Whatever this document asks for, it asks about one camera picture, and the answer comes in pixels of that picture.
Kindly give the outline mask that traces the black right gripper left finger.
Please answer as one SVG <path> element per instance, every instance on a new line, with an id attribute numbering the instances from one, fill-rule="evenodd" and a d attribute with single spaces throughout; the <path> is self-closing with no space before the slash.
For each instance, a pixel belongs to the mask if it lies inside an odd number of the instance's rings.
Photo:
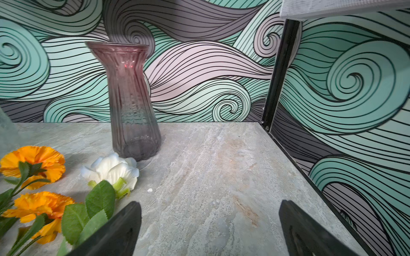
<path id="1" fill-rule="evenodd" d="M 69 255 L 132 256 L 141 224 L 141 205 L 132 201 Z"/>

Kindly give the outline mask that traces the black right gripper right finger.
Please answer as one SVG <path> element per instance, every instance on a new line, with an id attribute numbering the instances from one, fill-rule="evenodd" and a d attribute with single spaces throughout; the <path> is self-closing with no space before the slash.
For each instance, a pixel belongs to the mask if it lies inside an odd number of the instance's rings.
<path id="1" fill-rule="evenodd" d="M 283 200 L 279 217 L 291 256 L 356 256 L 293 201 Z"/>

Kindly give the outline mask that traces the white rose flower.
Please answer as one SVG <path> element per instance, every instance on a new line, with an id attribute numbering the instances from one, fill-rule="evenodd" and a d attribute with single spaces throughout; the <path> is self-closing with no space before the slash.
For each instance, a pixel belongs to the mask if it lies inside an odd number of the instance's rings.
<path id="1" fill-rule="evenodd" d="M 117 153 L 99 157 L 90 167 L 81 168 L 81 176 L 88 182 L 91 191 L 84 203 L 65 207 L 61 220 L 64 236 L 57 252 L 59 256 L 69 253 L 85 242 L 114 214 L 115 201 L 129 195 L 135 188 L 139 169 L 134 158 L 123 159 Z"/>

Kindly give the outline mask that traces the orange marigold flower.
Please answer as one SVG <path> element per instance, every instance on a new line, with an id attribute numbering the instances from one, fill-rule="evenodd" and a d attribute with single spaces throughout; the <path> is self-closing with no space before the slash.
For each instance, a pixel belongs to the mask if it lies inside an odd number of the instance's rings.
<path id="1" fill-rule="evenodd" d="M 24 146 L 1 159 L 1 176 L 14 185 L 1 194 L 1 216 L 14 206 L 12 199 L 28 189 L 36 190 L 54 183 L 66 172 L 65 158 L 57 150 L 47 146 Z"/>
<path id="2" fill-rule="evenodd" d="M 71 197 L 52 192 L 22 194 L 14 200 L 10 209 L 1 213 L 5 219 L 15 218 L 22 224 L 33 223 L 22 229 L 14 245 L 7 253 L 9 256 L 21 254 L 21 247 L 28 241 L 47 244 L 62 232 L 62 218 L 65 208 L 74 204 Z"/>

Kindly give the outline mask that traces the purple glass vase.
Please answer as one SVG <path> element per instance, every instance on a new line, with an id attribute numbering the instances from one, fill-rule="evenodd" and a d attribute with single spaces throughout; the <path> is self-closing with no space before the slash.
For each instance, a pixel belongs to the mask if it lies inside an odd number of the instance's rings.
<path id="1" fill-rule="evenodd" d="M 161 133 L 143 66 L 149 47 L 138 44 L 86 42 L 107 75 L 113 150 L 136 161 L 154 156 Z"/>

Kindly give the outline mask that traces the clear glass vase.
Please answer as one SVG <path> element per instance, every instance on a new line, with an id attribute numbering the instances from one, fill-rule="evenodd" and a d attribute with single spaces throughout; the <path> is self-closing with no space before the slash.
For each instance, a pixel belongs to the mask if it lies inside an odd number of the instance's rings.
<path id="1" fill-rule="evenodd" d="M 21 137 L 17 127 L 1 109 L 1 158 L 6 154 L 18 149 L 21 144 Z"/>

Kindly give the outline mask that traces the black frame post right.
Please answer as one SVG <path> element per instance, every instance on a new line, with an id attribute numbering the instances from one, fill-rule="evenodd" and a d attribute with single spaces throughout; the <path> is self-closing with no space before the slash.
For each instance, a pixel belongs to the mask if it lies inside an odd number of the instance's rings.
<path id="1" fill-rule="evenodd" d="M 285 20 L 283 35 L 274 65 L 268 96 L 263 110 L 261 126 L 266 132 L 270 132 L 274 114 L 279 102 L 280 92 L 290 63 L 293 48 L 300 30 L 300 21 Z"/>

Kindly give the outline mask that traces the clear mesh wall bin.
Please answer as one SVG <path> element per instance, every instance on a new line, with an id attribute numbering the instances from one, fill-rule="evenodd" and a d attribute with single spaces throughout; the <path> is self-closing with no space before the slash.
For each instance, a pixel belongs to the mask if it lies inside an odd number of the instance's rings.
<path id="1" fill-rule="evenodd" d="M 285 0 L 282 2 L 280 17 L 302 21 L 409 7 L 408 0 Z"/>

